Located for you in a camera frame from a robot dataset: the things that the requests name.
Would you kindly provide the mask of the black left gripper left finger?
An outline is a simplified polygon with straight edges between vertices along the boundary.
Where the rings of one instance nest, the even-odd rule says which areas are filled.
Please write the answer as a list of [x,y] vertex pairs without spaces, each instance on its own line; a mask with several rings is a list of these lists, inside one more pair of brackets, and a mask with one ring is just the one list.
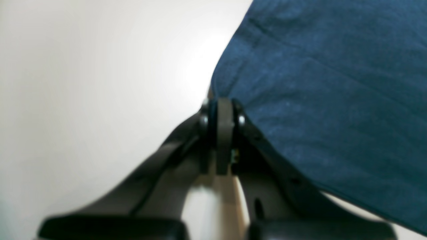
[[95,202],[49,217],[39,240],[188,240],[181,220],[186,195],[206,157],[214,102],[178,125],[161,146],[119,185]]

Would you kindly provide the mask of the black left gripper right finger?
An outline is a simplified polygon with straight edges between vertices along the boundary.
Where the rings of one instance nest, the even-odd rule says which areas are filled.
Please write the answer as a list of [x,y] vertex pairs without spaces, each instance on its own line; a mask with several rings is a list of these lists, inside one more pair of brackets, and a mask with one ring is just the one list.
[[235,100],[217,101],[217,173],[240,180],[250,225],[246,240],[395,240],[384,222],[366,220],[324,196],[281,157]]

